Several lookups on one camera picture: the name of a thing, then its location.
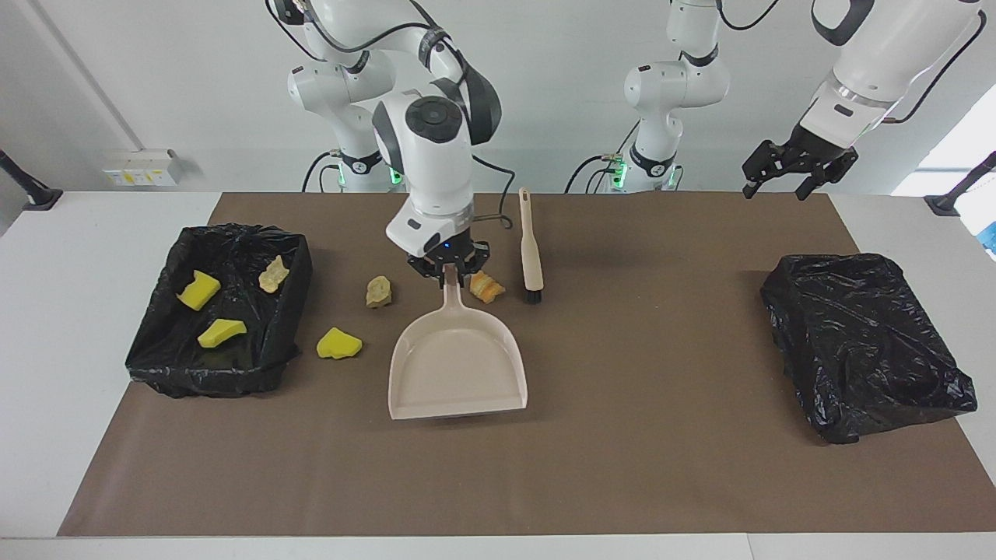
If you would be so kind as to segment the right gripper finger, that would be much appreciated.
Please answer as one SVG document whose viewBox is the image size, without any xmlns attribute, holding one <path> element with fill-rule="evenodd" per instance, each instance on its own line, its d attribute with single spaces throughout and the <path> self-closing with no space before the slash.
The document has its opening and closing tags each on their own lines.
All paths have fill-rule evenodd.
<svg viewBox="0 0 996 560">
<path fill-rule="evenodd" d="M 480 272 L 490 257 L 490 244 L 471 243 L 469 252 L 459 258 L 459 286 L 468 289 L 471 277 Z"/>
<path fill-rule="evenodd" d="M 421 277 L 434 278 L 439 284 L 445 284 L 445 258 L 440 255 L 427 253 L 427 255 L 417 257 L 409 255 L 409 266 L 416 270 Z"/>
</svg>

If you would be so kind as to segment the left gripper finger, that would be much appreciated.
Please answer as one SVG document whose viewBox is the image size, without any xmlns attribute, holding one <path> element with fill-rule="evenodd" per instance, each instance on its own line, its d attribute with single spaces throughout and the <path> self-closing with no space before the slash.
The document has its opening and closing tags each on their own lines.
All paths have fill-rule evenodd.
<svg viewBox="0 0 996 560">
<path fill-rule="evenodd" d="M 754 152 L 745 159 L 742 171 L 745 185 L 742 188 L 744 198 L 752 199 L 758 194 L 765 182 L 775 180 L 785 174 L 786 146 L 775 143 L 772 139 L 764 139 Z"/>
<path fill-rule="evenodd" d="M 796 191 L 794 191 L 794 195 L 796 195 L 798 201 L 806 201 L 812 192 L 817 191 L 817 189 L 828 184 L 828 182 L 829 184 L 837 184 L 837 182 L 840 182 L 844 178 L 844 175 L 849 173 L 850 168 L 857 160 L 857 152 L 845 152 L 832 162 L 818 164 L 801 182 Z"/>
</svg>

